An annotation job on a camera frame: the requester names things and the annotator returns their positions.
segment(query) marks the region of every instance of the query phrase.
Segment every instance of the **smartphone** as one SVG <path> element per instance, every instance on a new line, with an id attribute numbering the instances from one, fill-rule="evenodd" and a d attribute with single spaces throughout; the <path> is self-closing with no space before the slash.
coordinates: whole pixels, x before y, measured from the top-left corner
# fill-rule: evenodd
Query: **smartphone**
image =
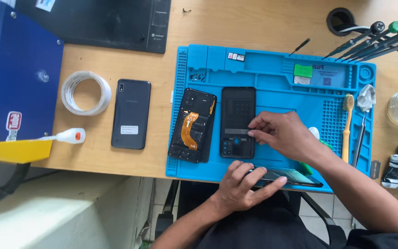
<path id="1" fill-rule="evenodd" d="M 254 87 L 224 87 L 222 89 L 221 157 L 251 159 L 255 139 L 248 136 L 249 123 L 256 116 Z"/>
<path id="2" fill-rule="evenodd" d="M 111 145 L 141 150 L 145 147 L 151 84 L 120 79 L 116 88 Z"/>
<path id="3" fill-rule="evenodd" d="M 208 162 L 216 103 L 213 94 L 185 89 L 170 141 L 170 157 L 192 163 Z"/>
<path id="4" fill-rule="evenodd" d="M 273 182 L 281 176 L 287 177 L 287 184 L 301 185 L 310 187 L 322 187 L 323 183 L 319 182 L 316 178 L 311 175 L 304 175 L 295 169 L 278 168 L 278 169 L 267 169 L 267 173 L 260 179 L 261 181 Z"/>

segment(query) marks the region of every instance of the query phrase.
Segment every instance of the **yellow toothbrush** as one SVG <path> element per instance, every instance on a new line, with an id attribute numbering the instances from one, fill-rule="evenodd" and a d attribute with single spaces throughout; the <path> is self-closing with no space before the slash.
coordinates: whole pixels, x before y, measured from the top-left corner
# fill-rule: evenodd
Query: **yellow toothbrush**
<path id="1" fill-rule="evenodd" d="M 343 130 L 342 160 L 349 163 L 349 126 L 351 125 L 352 109 L 354 108 L 354 96 L 346 94 L 343 101 L 343 110 L 348 111 L 345 129 Z"/>

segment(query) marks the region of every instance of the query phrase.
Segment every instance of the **hand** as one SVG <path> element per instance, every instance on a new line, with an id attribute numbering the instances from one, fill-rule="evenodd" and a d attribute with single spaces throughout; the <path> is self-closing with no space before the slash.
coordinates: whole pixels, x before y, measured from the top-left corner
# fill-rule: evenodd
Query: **hand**
<path id="1" fill-rule="evenodd" d="M 333 154 L 317 140 L 295 112 L 282 114 L 263 111 L 248 127 L 254 130 L 247 134 L 256 138 L 259 144 L 268 144 L 292 160 L 312 165 L 318 155 Z"/>
<path id="2" fill-rule="evenodd" d="M 258 167 L 248 173 L 254 166 L 252 163 L 234 161 L 227 169 L 227 172 L 219 184 L 219 189 L 214 193 L 210 200 L 223 217 L 234 211 L 248 210 L 272 196 L 277 190 L 282 188 L 287 182 L 287 178 L 282 176 L 271 184 L 264 186 L 256 191 L 251 188 L 267 172 L 264 167 Z"/>

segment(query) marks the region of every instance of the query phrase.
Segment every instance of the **person's left hand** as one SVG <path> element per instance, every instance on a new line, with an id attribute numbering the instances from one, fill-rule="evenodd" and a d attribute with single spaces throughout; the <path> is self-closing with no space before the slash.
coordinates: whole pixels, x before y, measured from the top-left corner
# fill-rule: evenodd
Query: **person's left hand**
<path id="1" fill-rule="evenodd" d="M 282 176 L 271 184 L 253 191 L 251 188 L 267 173 L 266 168 L 258 167 L 244 177 L 253 168 L 252 163 L 241 161 L 230 164 L 219 189 L 210 197 L 220 212 L 229 215 L 234 211 L 248 210 L 272 196 L 287 183 L 287 178 Z"/>

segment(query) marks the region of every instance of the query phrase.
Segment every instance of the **white tape roll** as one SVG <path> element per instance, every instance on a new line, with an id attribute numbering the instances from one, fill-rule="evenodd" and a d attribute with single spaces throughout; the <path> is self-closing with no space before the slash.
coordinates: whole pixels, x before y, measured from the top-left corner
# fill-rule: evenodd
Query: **white tape roll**
<path id="1" fill-rule="evenodd" d="M 73 93 L 76 86 L 81 81 L 87 79 L 94 79 L 96 82 L 98 82 L 99 86 L 101 87 L 101 99 L 99 100 L 99 103 L 93 107 L 93 109 L 84 111 L 76 105 L 75 99 L 73 98 Z M 77 71 L 71 74 L 62 84 L 61 99 L 67 110 L 71 111 L 72 113 L 76 115 L 93 116 L 103 112 L 107 108 L 111 99 L 111 89 L 108 83 L 102 77 L 89 71 Z"/>

